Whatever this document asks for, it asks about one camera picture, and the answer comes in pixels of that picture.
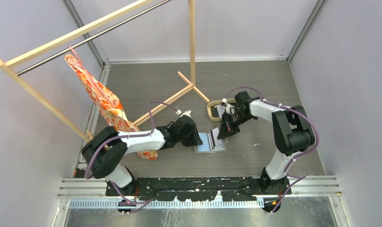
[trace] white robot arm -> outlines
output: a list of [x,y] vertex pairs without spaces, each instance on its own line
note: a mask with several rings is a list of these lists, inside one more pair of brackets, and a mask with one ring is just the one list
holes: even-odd
[[[190,113],[191,111],[186,111],[176,122],[170,122],[167,126],[156,127],[150,131],[123,132],[116,131],[113,126],[106,127],[83,147],[81,153],[96,179],[106,178],[124,188],[134,179],[131,172],[119,164],[124,155],[143,150],[172,148],[179,142],[186,147],[202,144]],[[111,147],[109,151],[103,148],[93,163],[90,163],[98,147],[113,137],[120,140],[108,143],[107,145]]]
[[[277,148],[271,162],[263,169],[260,180],[262,190],[273,193],[287,178],[290,160],[315,143],[314,133],[309,123],[297,114],[269,105],[259,97],[250,98],[246,91],[238,93],[234,99],[237,106],[223,100],[226,112],[222,114],[223,122],[218,139],[238,133],[239,125],[250,119],[262,118],[272,123]],[[306,115],[302,106],[290,108]]]

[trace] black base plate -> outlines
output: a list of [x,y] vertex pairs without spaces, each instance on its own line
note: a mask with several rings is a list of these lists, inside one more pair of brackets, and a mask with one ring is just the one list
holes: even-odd
[[[134,196],[138,187],[138,196],[141,200],[155,198],[159,201],[206,201],[215,199],[217,192],[221,191],[223,201],[255,201],[253,195],[267,194],[261,191],[259,178],[252,177],[160,177],[137,178],[135,187],[131,192],[122,191],[125,196]],[[110,186],[106,188],[106,196],[119,196]]]

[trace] orange fabric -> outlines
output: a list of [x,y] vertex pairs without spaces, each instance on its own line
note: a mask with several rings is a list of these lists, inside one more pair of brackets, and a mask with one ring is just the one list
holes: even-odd
[[[110,126],[114,126],[117,131],[139,131],[137,126],[127,120],[122,104],[113,92],[97,81],[76,57],[68,54],[64,59],[76,72],[92,101],[97,106],[99,113]],[[139,151],[137,153],[141,158],[157,158],[156,150]]]

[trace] wooden floor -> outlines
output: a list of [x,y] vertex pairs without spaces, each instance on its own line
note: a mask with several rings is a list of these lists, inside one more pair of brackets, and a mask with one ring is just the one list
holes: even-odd
[[[188,63],[112,65],[107,87],[121,100],[128,119],[135,121],[147,113],[149,102],[164,101],[186,86],[177,76],[177,71],[189,78]],[[197,63],[196,75],[197,87],[211,101],[221,100],[235,87],[251,86],[259,89],[272,102],[301,104],[286,61],[200,62]],[[257,96],[253,91],[248,92],[251,97]],[[174,102],[173,106],[179,106],[182,111],[192,110],[191,116],[199,132],[220,127],[220,122],[209,120],[207,104],[194,91]],[[176,119],[174,111],[166,108],[154,117],[155,126],[167,125]],[[107,123],[99,117],[95,132],[105,126]],[[150,120],[140,126],[141,130],[150,128]],[[141,159],[132,153],[126,155],[121,163],[139,177],[260,175],[276,149],[272,125],[262,119],[250,120],[241,125],[240,129],[240,133],[229,138],[228,151],[196,155],[193,148],[177,144],[172,149],[159,151],[156,160]],[[324,174],[316,152],[299,158],[289,173]]]

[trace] white wall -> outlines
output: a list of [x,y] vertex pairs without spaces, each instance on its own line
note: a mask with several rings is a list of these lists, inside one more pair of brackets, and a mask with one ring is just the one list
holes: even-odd
[[[60,0],[0,1],[0,59],[8,61],[74,29]],[[100,67],[88,47],[79,54],[98,75]],[[64,57],[23,77],[79,128],[85,127],[91,101]],[[0,70],[0,227],[52,225],[58,188],[73,171],[80,143],[79,136]]]
[[[84,23],[89,23],[136,0],[72,1]],[[153,1],[142,9],[159,2]],[[196,58],[287,57],[315,3],[316,0],[196,0]],[[103,35],[97,44],[110,61],[189,59],[188,1],[172,0]]]
[[352,226],[382,226],[382,0],[328,1],[292,68]]

